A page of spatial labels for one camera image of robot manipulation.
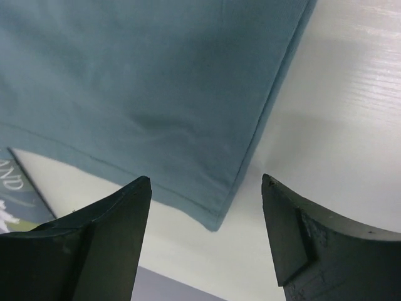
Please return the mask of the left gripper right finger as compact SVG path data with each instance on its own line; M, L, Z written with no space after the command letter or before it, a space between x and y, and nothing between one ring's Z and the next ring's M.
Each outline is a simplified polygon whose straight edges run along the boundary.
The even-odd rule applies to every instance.
M286 300L400 300L400 233L337 214L268 174L261 192Z

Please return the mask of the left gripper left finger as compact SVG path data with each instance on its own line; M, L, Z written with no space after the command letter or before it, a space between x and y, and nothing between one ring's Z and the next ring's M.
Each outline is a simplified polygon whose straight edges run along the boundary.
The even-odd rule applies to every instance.
M142 176L31 231L1 235L1 299L130 300L151 197Z

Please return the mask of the grey-blue t shirt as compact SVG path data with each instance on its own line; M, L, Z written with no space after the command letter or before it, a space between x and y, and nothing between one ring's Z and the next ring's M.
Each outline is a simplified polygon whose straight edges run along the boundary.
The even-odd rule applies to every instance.
M217 231L314 1L2 1L1 145Z

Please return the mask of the folded printed blue t shirt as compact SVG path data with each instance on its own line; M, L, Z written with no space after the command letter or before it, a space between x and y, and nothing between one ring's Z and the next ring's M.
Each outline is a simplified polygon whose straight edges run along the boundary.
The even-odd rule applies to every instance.
M1 148L1 233L30 231L56 219L14 152Z

